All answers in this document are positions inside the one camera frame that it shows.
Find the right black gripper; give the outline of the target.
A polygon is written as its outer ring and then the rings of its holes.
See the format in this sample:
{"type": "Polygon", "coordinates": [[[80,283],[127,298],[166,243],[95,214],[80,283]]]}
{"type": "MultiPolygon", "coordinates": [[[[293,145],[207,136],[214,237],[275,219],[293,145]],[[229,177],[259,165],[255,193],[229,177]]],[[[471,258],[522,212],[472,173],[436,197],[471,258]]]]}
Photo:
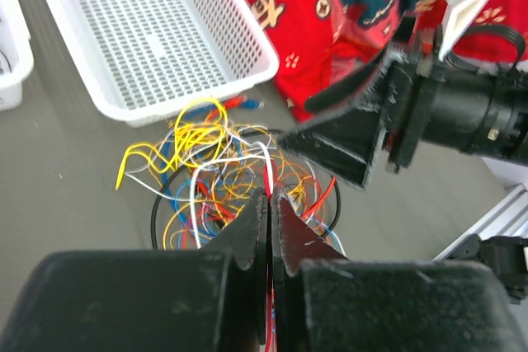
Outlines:
{"type": "MultiPolygon", "coordinates": [[[[390,108],[384,148],[398,173],[411,165],[420,142],[472,153],[489,108],[489,79],[482,73],[440,61],[444,35],[438,27],[432,47],[420,43],[417,65],[395,66],[396,103],[390,108]]],[[[309,160],[358,190],[365,189],[384,140],[384,96],[396,45],[382,49],[342,80],[304,103],[322,112],[280,135],[278,146],[309,160]]]]}

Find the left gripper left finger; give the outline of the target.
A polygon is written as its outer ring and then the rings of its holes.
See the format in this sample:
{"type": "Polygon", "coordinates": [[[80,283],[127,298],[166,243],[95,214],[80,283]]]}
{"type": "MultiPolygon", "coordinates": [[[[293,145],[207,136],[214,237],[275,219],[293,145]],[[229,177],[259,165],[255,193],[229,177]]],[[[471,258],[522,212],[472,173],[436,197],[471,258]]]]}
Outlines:
{"type": "Polygon", "coordinates": [[[216,295],[218,346],[266,343],[268,198],[254,190],[242,211],[205,250],[224,258],[216,295]]]}

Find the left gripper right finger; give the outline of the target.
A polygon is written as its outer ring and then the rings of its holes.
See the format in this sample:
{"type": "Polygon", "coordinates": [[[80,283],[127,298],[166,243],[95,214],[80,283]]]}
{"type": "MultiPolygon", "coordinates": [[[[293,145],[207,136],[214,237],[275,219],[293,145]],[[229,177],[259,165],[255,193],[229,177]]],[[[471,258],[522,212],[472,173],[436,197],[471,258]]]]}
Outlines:
{"type": "Polygon", "coordinates": [[[274,190],[271,196],[271,264],[278,351],[309,350],[301,261],[344,257],[295,213],[284,189],[274,190]]]}

